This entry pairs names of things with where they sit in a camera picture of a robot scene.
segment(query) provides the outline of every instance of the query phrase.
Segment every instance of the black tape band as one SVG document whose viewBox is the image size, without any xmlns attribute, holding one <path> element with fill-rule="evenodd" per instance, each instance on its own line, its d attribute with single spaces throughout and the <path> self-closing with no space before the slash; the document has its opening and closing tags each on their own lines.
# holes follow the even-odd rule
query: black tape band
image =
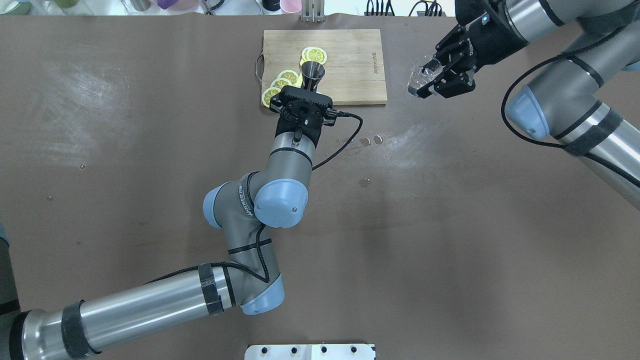
<svg viewBox="0 0 640 360">
<path fill-rule="evenodd" d="M 209 315 L 220 314 L 224 311 L 222 299 L 218 295 L 216 280 L 213 277 L 213 267 L 210 263 L 198 265 L 198 275 L 200 276 L 200 287 L 202 295 L 207 304 Z"/>
<path fill-rule="evenodd" d="M 22 329 L 24 328 L 24 320 L 28 314 L 29 311 L 25 311 L 13 319 L 11 331 L 9 332 L 9 357 L 11 360 L 24 360 L 24 353 L 22 352 Z"/>
<path fill-rule="evenodd" d="M 249 198 L 249 203 L 251 204 L 251 208 L 255 207 L 255 204 L 253 203 L 253 199 L 251 198 L 251 178 L 255 174 L 258 174 L 258 171 L 254 171 L 251 174 L 246 176 L 246 194 L 247 194 L 247 197 Z"/>
<path fill-rule="evenodd" d="M 236 295 L 234 294 L 234 287 L 231 286 L 231 278 L 229 277 L 229 270 L 226 266 L 222 267 L 222 271 L 225 273 L 225 281 L 227 282 L 227 291 L 229 291 L 229 300 L 231 300 L 231 307 L 236 306 Z"/>
<path fill-rule="evenodd" d="M 635 0 L 612 13 L 583 19 L 578 18 L 578 23 L 587 33 L 605 33 L 638 20 L 640 20 L 640 0 Z"/>
<path fill-rule="evenodd" d="M 587 64 L 586 62 L 584 62 L 584 60 L 575 55 L 569 56 L 567 60 L 581 67 L 584 71 L 587 72 L 587 74 L 591 75 L 596 83 L 598 83 L 598 88 L 602 88 L 602 85 L 604 85 L 604 80 L 602 79 L 602 76 L 598 74 L 596 69 L 594 69 L 593 67 L 591 67 L 591 65 Z"/>
<path fill-rule="evenodd" d="M 20 310 L 20 302 L 18 299 L 0 304 L 0 316 Z"/>
<path fill-rule="evenodd" d="M 598 102 L 596 102 L 591 107 L 591 109 L 589 109 L 587 112 L 585 112 L 584 115 L 581 116 L 578 120 L 576 120 L 576 122 L 571 124 L 570 127 L 567 127 L 562 133 L 559 133 L 558 135 L 555 135 L 554 139 L 560 140 L 560 139 L 564 138 L 568 133 L 571 133 L 576 127 L 580 126 L 581 123 L 583 123 L 585 120 L 587 120 L 588 117 L 592 116 L 593 113 L 596 112 L 596 110 L 599 109 L 601 106 L 602 106 L 602 101 L 598 100 Z"/>
<path fill-rule="evenodd" d="M 622 123 L 622 116 L 611 110 L 598 125 L 591 126 L 584 134 L 564 148 L 573 156 L 584 156 L 611 135 Z"/>
<path fill-rule="evenodd" d="M 292 147 L 281 147 L 279 149 L 275 149 L 274 151 L 271 151 L 271 154 L 269 154 L 269 156 L 275 154 L 278 151 L 293 151 L 293 152 L 297 152 L 298 154 L 304 156 L 307 160 L 309 160 L 309 163 L 313 166 L 313 161 L 311 161 L 311 158 L 309 158 L 309 156 L 307 154 L 305 154 L 303 151 L 300 151 L 298 149 L 294 149 Z"/>
<path fill-rule="evenodd" d="M 268 238 L 266 240 L 259 241 L 258 245 L 263 246 L 263 245 L 267 245 L 267 244 L 270 244 L 270 243 L 271 243 L 271 238 Z M 258 245 L 256 245 L 255 243 L 251 243 L 249 245 L 236 247 L 235 249 L 229 249 L 229 255 L 237 254 L 238 252 L 242 252 L 242 251 L 255 249 L 256 247 L 258 247 Z"/>
<path fill-rule="evenodd" d="M 554 11 L 551 10 L 551 6 L 549 6 L 549 3 L 547 2 L 547 0 L 538 0 L 538 2 L 540 3 L 540 6 L 542 6 L 542 9 L 545 11 L 545 13 L 547 13 L 547 16 L 549 17 L 549 19 L 558 28 L 564 25 L 564 21 L 560 20 L 560 18 L 556 15 L 556 13 L 554 13 Z"/>
<path fill-rule="evenodd" d="M 80 300 L 65 307 L 62 311 L 62 321 L 60 323 L 62 342 L 65 344 L 67 355 L 72 359 L 86 359 L 100 353 L 89 346 L 89 342 L 84 335 L 82 316 L 80 315 L 80 306 L 83 302 L 84 300 Z"/>
</svg>

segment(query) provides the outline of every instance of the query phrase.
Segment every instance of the metal jigger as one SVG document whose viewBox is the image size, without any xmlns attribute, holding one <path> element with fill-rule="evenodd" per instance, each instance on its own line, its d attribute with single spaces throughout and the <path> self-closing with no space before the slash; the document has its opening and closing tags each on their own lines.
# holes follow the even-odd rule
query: metal jigger
<svg viewBox="0 0 640 360">
<path fill-rule="evenodd" d="M 316 61 L 306 61 L 302 64 L 302 88 L 316 92 L 318 83 L 324 77 L 324 66 Z"/>
</svg>

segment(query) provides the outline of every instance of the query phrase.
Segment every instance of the glass cup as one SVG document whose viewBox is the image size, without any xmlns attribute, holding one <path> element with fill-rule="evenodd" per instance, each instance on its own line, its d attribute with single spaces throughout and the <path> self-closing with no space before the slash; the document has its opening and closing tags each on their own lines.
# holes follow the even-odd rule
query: glass cup
<svg viewBox="0 0 640 360">
<path fill-rule="evenodd" d="M 419 97 L 418 89 L 432 82 L 440 73 L 442 64 L 436 58 L 428 55 L 417 58 L 411 65 L 411 76 L 407 85 L 409 94 Z"/>
</svg>

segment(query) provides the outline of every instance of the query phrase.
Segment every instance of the pink cup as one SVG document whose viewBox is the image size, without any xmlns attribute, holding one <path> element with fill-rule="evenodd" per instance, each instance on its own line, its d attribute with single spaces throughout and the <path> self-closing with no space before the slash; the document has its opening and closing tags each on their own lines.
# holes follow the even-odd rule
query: pink cup
<svg viewBox="0 0 640 360">
<path fill-rule="evenodd" d="M 285 13 L 297 13 L 302 10 L 302 0 L 280 0 L 280 9 Z"/>
</svg>

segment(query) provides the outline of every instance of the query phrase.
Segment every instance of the cable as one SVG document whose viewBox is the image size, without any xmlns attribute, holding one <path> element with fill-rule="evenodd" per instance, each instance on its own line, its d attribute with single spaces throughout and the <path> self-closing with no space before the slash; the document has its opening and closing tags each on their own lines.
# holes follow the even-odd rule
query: cable
<svg viewBox="0 0 640 360">
<path fill-rule="evenodd" d="M 427 1 L 420 0 L 417 3 L 413 4 L 413 8 L 411 8 L 411 11 L 409 12 L 408 16 L 411 16 L 411 14 L 413 14 L 413 11 L 415 10 L 415 7 L 418 6 L 418 4 L 424 4 L 424 13 L 427 13 L 427 9 L 429 8 L 429 4 L 427 4 Z"/>
<path fill-rule="evenodd" d="M 424 13 L 424 16 L 442 16 L 442 6 L 440 4 L 438 4 L 438 0 L 433 0 L 433 2 L 431 3 L 431 6 L 429 7 L 429 11 L 428 14 L 427 12 Z"/>
<path fill-rule="evenodd" d="M 507 89 L 507 92 L 504 94 L 504 97 L 502 98 L 502 104 L 500 105 L 500 115 L 502 116 L 502 122 L 504 123 L 504 125 L 507 126 L 507 128 L 517 137 L 523 139 L 526 142 L 535 144 L 535 145 L 540 145 L 540 146 L 546 146 L 546 147 L 555 147 L 558 149 L 564 149 L 566 148 L 567 145 L 563 145 L 560 143 L 551 143 L 551 142 L 541 142 L 538 140 L 534 140 L 532 138 L 529 138 L 525 135 L 523 135 L 521 132 L 519 132 L 518 130 L 515 129 L 515 127 L 513 127 L 511 125 L 511 123 L 509 122 L 509 120 L 507 119 L 507 115 L 505 114 L 505 108 L 507 106 L 507 101 L 509 99 L 509 96 L 511 95 L 513 89 L 518 86 L 518 84 L 520 82 L 522 82 L 522 80 L 524 80 L 527 76 L 531 75 L 531 73 L 533 73 L 534 71 L 540 69 L 541 67 L 544 67 L 554 61 L 560 60 L 560 59 L 565 59 L 568 58 L 570 56 L 573 55 L 577 55 L 577 54 L 582 54 L 585 53 L 587 51 L 593 50 L 596 47 L 610 41 L 611 39 L 613 39 L 616 35 L 618 35 L 622 30 L 625 29 L 626 26 L 622 26 L 620 28 L 615 29 L 611 34 L 607 35 L 606 37 L 603 37 L 602 39 L 598 40 L 597 42 L 591 44 L 591 45 L 587 45 L 585 47 L 582 47 L 580 49 L 574 50 L 574 51 L 570 51 L 569 53 L 560 53 L 552 58 L 549 58 L 537 65 L 535 65 L 534 67 L 532 67 L 531 69 L 527 70 L 524 74 L 522 74 L 518 79 L 516 79 L 516 81 L 513 82 L 513 84 L 511 84 L 511 86 L 509 86 L 509 88 Z M 591 153 L 587 153 L 586 155 L 584 155 L 585 158 L 587 159 L 591 159 L 599 164 L 601 164 L 602 166 L 608 168 L 609 170 L 615 172 L 616 174 L 620 175 L 621 177 L 623 177 L 624 179 L 626 179 L 627 181 L 629 181 L 630 183 L 632 183 L 633 185 L 637 186 L 640 188 L 640 180 L 636 179 L 633 175 L 629 174 L 628 172 L 624 171 L 622 168 L 620 168 L 619 166 L 615 165 L 614 163 L 611 163 L 608 160 L 605 160 L 597 155 L 591 154 Z"/>
<path fill-rule="evenodd" d="M 353 141 L 353 139 L 355 139 L 356 135 L 360 132 L 360 129 L 362 128 L 362 124 L 364 123 L 364 121 L 362 120 L 361 117 L 359 117 L 358 115 L 352 114 L 352 113 L 346 113 L 343 111 L 340 111 L 338 113 L 338 117 L 353 117 L 354 119 L 357 119 L 358 121 L 360 121 L 358 128 L 356 129 L 356 131 L 353 132 L 353 134 L 349 137 L 349 139 L 347 140 L 347 142 L 340 148 L 338 149 L 338 151 L 334 152 L 331 156 L 329 156 L 328 158 L 326 158 L 323 162 L 321 162 L 320 164 L 314 166 L 311 168 L 311 171 L 323 166 L 324 164 L 328 163 L 329 161 L 331 161 L 331 159 L 335 158 L 336 156 L 338 156 L 338 154 L 340 154 L 344 149 L 346 149 L 347 146 L 349 146 L 349 144 Z"/>
<path fill-rule="evenodd" d="M 396 16 L 394 12 L 394 7 L 391 5 L 391 0 L 387 1 L 387 9 L 385 11 L 385 16 L 389 16 L 389 10 L 391 9 L 391 16 Z"/>
<path fill-rule="evenodd" d="M 221 263 L 211 263 L 211 266 L 219 266 L 219 267 L 227 267 L 227 268 L 235 268 L 238 269 L 242 272 L 245 272 L 251 276 L 253 276 L 254 278 L 262 281 L 262 282 L 266 282 L 269 283 L 270 279 L 269 279 L 269 269 L 267 269 L 267 264 L 264 261 L 264 256 L 262 255 L 262 249 L 260 249 L 260 234 L 262 234 L 262 230 L 264 230 L 264 228 L 266 227 L 266 225 L 262 224 L 260 226 L 260 229 L 258 229 L 257 233 L 255 234 L 255 249 L 258 252 L 258 258 L 260 259 L 260 264 L 262 265 L 262 271 L 264 271 L 264 277 L 260 276 L 259 274 L 257 274 L 256 272 L 254 272 L 253 270 L 249 269 L 248 267 L 244 266 L 244 265 L 240 265 L 237 263 L 228 263 L 226 261 L 223 261 Z M 189 268 L 184 268 L 184 269 L 180 269 L 178 271 L 174 271 L 170 274 L 166 274 L 164 276 L 160 276 L 157 279 L 151 280 L 149 282 L 146 282 L 146 284 L 150 284 L 152 282 L 156 282 L 156 281 L 160 281 L 160 280 L 164 280 L 164 279 L 168 279 L 172 276 L 176 276 L 179 274 L 183 274 L 185 272 L 190 272 L 193 270 L 198 270 L 197 266 L 191 266 Z"/>
</svg>

